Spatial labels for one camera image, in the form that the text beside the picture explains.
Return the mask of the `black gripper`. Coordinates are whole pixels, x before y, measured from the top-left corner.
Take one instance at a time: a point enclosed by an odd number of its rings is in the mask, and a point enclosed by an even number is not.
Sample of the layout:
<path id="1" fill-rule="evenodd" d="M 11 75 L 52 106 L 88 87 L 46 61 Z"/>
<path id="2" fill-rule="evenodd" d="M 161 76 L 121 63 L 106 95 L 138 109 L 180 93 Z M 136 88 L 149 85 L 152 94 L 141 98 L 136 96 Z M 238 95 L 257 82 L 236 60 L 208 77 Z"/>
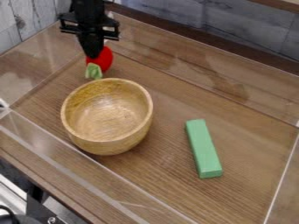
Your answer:
<path id="1" fill-rule="evenodd" d="M 60 31 L 78 34 L 81 49 L 90 58 L 98 56 L 104 39 L 118 40 L 120 23 L 105 13 L 105 6 L 113 3 L 114 0 L 70 0 L 69 11 L 58 15 Z"/>

